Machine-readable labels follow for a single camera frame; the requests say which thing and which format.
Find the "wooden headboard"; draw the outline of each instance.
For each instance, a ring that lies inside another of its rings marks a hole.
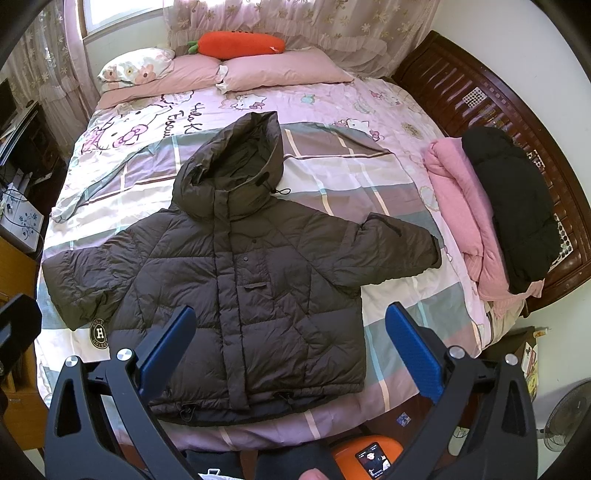
[[[591,209],[566,157],[531,109],[467,51],[430,32],[393,80],[451,137],[472,125],[502,128],[542,172],[559,220],[563,252],[546,276],[540,299],[524,314],[564,297],[591,277]]]

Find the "jacket hood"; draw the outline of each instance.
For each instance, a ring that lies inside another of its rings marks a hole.
[[[283,175],[283,143],[277,112],[251,112],[222,129],[181,167],[173,203],[197,217],[213,216],[217,197],[227,197],[232,219],[269,201]]]
[[[522,148],[503,130],[495,127],[471,127],[462,135],[462,148],[473,165],[498,157],[527,159]]]

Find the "orange carrot pillow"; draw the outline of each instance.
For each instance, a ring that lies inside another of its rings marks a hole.
[[[189,42],[189,46],[189,53],[198,51],[219,60],[283,53],[285,50],[285,42],[273,35],[228,31],[207,32],[198,42]]]

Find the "dark clothing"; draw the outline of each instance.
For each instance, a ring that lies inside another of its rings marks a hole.
[[[66,325],[103,319],[112,352],[175,307],[195,310],[197,333],[151,404],[162,418],[234,424],[360,391],[360,287],[441,263],[419,226],[374,213],[358,225],[271,196],[282,173],[277,113],[248,113],[182,166],[170,208],[43,264]]]
[[[543,280],[560,253],[550,191],[538,167],[505,132],[473,127],[462,147],[491,200],[512,294]]]
[[[220,475],[244,478],[238,452],[187,450],[184,455],[197,473],[219,469]],[[302,473],[314,468],[320,470],[329,480],[345,480],[330,449],[322,441],[258,452],[254,480],[298,480]]]

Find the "wall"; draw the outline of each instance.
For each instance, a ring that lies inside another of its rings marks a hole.
[[[91,34],[84,40],[90,73],[96,76],[107,62],[131,50],[166,47],[167,32],[162,10],[138,15],[113,27]]]
[[[552,22],[530,0],[441,0],[433,29],[474,55],[527,103],[569,159],[591,196],[591,83]],[[519,321],[551,328],[540,339],[536,419],[573,384],[591,377],[591,282]],[[543,445],[540,471],[556,457]]]

